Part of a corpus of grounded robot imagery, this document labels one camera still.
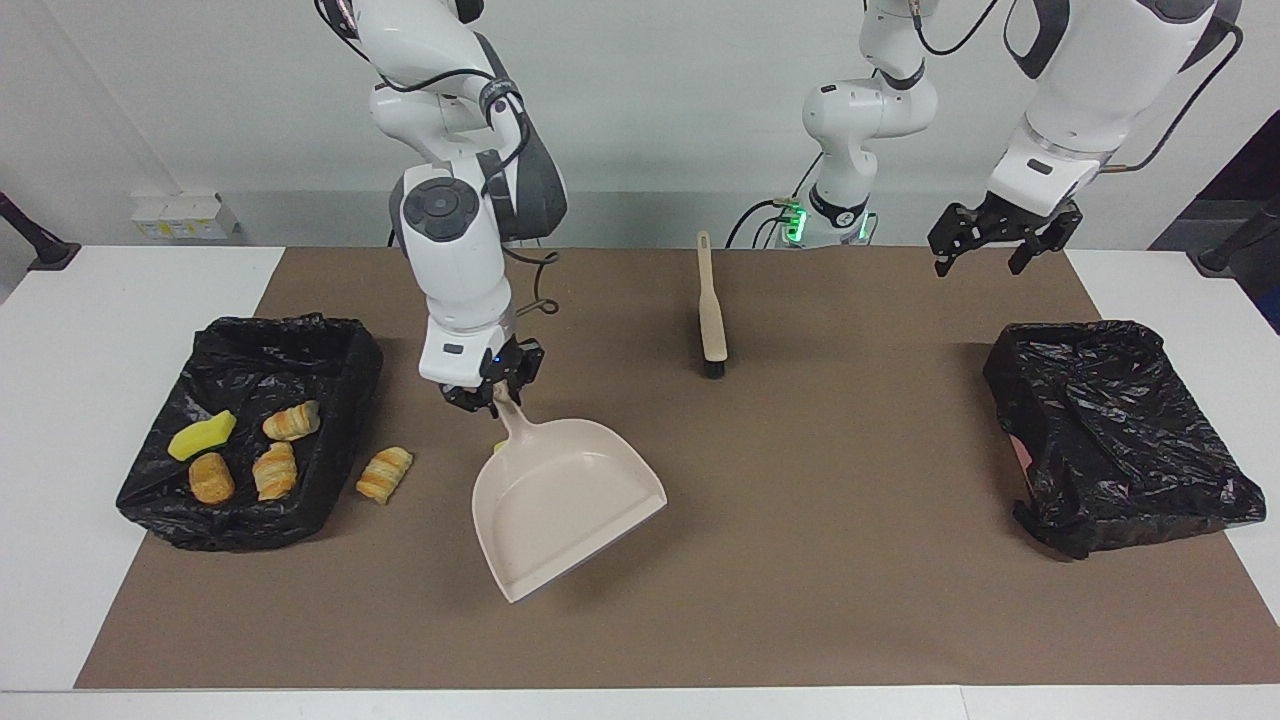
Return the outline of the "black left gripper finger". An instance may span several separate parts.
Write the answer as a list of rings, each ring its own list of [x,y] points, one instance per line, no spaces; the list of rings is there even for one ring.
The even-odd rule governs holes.
[[[1043,228],[1021,231],[1021,242],[1007,261],[1009,270],[1014,275],[1020,275],[1039,255],[1064,250],[1082,219],[1083,214],[1078,205],[1065,205]]]
[[[983,208],[950,204],[927,234],[934,258],[934,273],[945,278],[964,254],[983,249],[991,238],[992,215]]]

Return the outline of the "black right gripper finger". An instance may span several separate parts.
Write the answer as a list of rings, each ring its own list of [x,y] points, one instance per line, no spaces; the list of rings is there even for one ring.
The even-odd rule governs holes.
[[[540,370],[545,350],[536,338],[509,338],[503,346],[503,380],[508,396],[522,402],[524,387],[532,383]]]
[[[494,382],[481,380],[479,387],[468,388],[442,383],[442,396],[452,406],[466,413],[479,413],[485,410],[493,419],[499,418],[494,400]]]

